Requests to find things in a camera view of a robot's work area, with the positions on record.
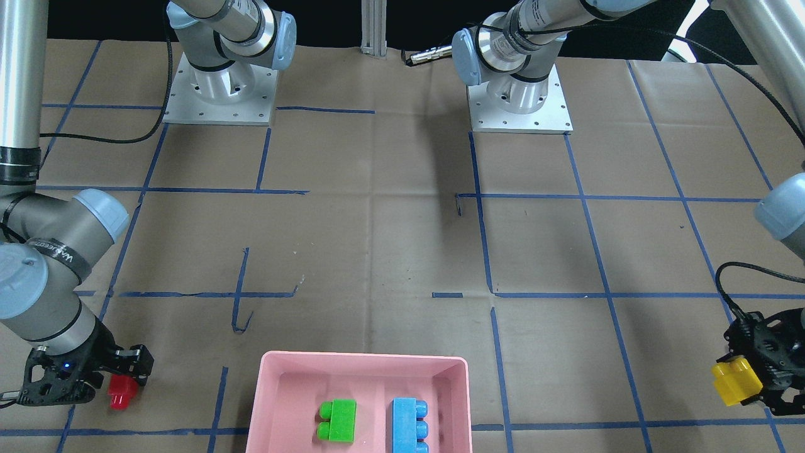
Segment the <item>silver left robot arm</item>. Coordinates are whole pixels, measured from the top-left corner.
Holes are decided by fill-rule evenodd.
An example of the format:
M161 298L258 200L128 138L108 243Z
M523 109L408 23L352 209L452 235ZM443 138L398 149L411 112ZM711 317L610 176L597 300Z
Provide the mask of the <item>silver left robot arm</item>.
M565 26L546 24L540 30L526 27L525 11L535 8L538 20L560 8L552 1L523 1L505 13L493 14L483 22L458 31L452 37L455 69L467 86L501 81L511 76L525 83L547 78L547 64L553 63L564 38L586 29L625 30L629 33L661 35L697 48L732 69L758 89L779 112L798 140L803 140L803 122L791 115L767 87L724 55L704 44L669 31L621 23L620 17L636 11L645 2L580 2L591 23ZM757 220L791 252L803 256L803 175L791 178L757 205ZM728 353L718 359L712 371L717 393L727 405L760 402L773 415L803 414L803 309L787 310L772 316L747 312L724 290L721 276L730 267L750 269L780 280L802 283L803 278L765 269L759 265L730 261L714 271L714 284L734 319L724 333Z

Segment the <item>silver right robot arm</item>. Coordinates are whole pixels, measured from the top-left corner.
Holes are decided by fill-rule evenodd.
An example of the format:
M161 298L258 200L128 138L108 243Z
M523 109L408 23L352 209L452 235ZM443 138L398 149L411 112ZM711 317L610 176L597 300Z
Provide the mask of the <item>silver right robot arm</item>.
M36 192L48 9L47 1L2 2L2 323L32 347L24 396L98 389L104 372L144 385L147 348L118 346L75 295L123 235L128 212L98 189L69 200ZM166 15L196 72L243 76L292 61L296 20L265 1L170 1Z

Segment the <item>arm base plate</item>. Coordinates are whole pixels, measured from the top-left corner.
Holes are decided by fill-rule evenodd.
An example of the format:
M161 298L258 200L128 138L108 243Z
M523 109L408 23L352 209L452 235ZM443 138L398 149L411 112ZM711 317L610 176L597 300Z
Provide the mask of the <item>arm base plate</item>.
M556 65L537 82L511 75L467 88L474 132L567 135L574 131Z
M236 61L216 72L182 55L163 121L184 125L270 126L280 71Z

